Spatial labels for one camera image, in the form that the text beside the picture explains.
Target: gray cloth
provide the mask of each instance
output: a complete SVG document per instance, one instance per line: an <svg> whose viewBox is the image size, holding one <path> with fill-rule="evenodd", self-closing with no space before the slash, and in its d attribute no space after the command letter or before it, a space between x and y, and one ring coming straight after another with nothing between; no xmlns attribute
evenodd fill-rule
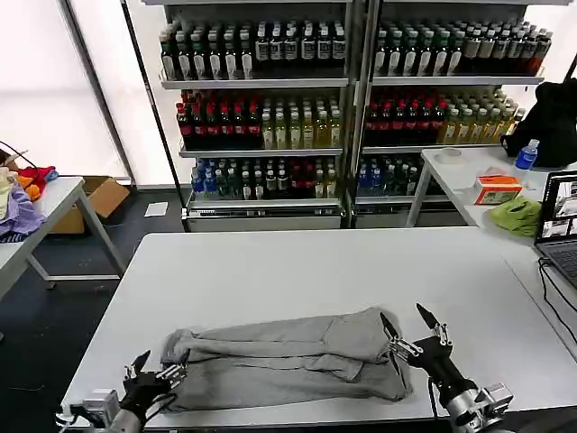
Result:
<svg viewBox="0 0 577 433"><path fill-rule="evenodd" d="M371 308L344 316L282 320L171 334L161 361L190 349L188 376L171 410L251 408L335 397L409 394L389 359L389 340Z"/></svg>

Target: red object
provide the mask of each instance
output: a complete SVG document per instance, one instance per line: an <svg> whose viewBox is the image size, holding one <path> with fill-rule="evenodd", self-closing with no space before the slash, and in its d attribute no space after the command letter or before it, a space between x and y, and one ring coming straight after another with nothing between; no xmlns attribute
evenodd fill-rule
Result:
<svg viewBox="0 0 577 433"><path fill-rule="evenodd" d="M25 178L32 179L32 185L36 185L40 190L40 193L44 191L44 187L46 187L46 175L51 171L56 170L56 167L51 165L50 167L46 168L34 168L34 167L26 167L25 169L19 169L18 174L20 176L24 176Z"/></svg>

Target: black bag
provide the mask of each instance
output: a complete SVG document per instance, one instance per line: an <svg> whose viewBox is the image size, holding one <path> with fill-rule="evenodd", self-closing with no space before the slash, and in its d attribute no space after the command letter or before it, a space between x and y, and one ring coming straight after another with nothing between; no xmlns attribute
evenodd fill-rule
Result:
<svg viewBox="0 0 577 433"><path fill-rule="evenodd" d="M529 140L539 140L536 167L558 168L577 161L577 79L543 83L537 102L512 135L501 137L508 156L516 157Z"/></svg>

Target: water bottle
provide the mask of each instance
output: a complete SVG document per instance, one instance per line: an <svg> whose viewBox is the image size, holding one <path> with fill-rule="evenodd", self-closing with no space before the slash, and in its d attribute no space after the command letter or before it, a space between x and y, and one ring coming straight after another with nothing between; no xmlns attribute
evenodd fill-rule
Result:
<svg viewBox="0 0 577 433"><path fill-rule="evenodd" d="M513 175L519 179L519 183L523 186L525 186L527 174L537 159L538 145L538 140L531 139L529 144L521 149L521 152L519 152L519 155L517 155L517 158L515 159Z"/></svg>

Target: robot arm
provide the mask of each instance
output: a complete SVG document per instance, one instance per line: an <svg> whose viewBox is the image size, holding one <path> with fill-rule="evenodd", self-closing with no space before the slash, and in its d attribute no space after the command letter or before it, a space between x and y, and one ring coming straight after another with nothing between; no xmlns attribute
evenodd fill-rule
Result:
<svg viewBox="0 0 577 433"><path fill-rule="evenodd" d="M500 422L513 400L513 394L502 383L479 389L475 382L465 379L451 361L453 342L447 325L440 324L433 313L417 304L421 317L433 335L409 343L381 313L383 331L390 339L390 350L415 368L422 368L439 391L439 402L451 417L457 431L478 433L488 431Z"/></svg>

